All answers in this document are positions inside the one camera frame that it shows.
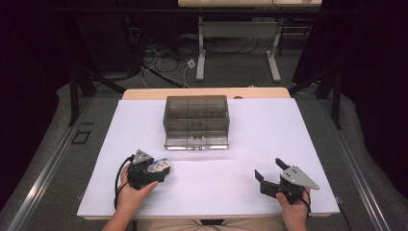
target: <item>clear plastic box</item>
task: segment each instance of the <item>clear plastic box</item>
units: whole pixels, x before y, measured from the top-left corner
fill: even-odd
[[[163,124],[167,150],[228,148],[225,95],[169,96]]]

